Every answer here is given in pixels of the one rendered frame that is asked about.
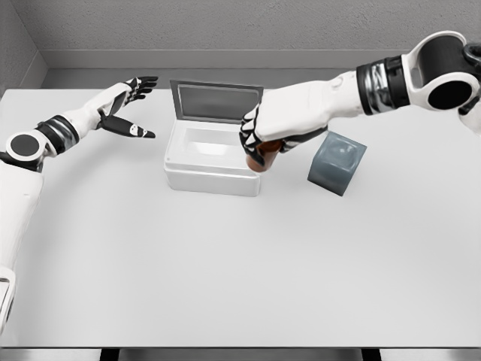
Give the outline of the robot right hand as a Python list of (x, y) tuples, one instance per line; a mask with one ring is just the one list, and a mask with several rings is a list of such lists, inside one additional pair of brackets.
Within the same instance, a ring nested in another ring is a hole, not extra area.
[(282, 140), (286, 153), (328, 129), (327, 81), (309, 81), (265, 93), (259, 104), (244, 115), (240, 142), (246, 155), (263, 164), (256, 147)]

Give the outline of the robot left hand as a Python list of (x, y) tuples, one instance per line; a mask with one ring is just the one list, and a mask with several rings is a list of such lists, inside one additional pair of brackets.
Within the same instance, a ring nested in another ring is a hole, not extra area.
[(157, 76), (134, 77), (116, 83), (88, 102), (96, 116), (92, 129), (104, 129), (129, 138), (155, 138), (154, 132), (118, 117), (116, 113), (131, 102), (145, 99), (157, 85)]

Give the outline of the brown cup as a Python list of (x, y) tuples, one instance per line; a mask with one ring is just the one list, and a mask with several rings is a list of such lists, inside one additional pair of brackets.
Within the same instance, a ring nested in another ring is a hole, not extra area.
[(247, 155), (247, 166), (255, 172), (267, 171), (272, 166), (282, 146), (282, 140), (262, 142), (256, 147), (256, 151), (257, 154), (260, 156), (260, 159), (263, 161), (263, 164), (259, 164), (252, 156)]

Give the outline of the white box with open lid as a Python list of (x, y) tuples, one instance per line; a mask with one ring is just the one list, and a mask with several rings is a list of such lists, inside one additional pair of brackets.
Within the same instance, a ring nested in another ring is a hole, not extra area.
[(164, 158), (170, 188), (257, 196), (261, 180), (246, 164), (238, 132), (263, 87), (193, 80), (170, 85), (176, 113)]

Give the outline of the grey-blue cube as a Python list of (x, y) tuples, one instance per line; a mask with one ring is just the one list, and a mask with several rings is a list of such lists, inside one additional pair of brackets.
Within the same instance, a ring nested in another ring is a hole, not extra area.
[(336, 132), (328, 132), (313, 157), (307, 180), (343, 196), (367, 148)]

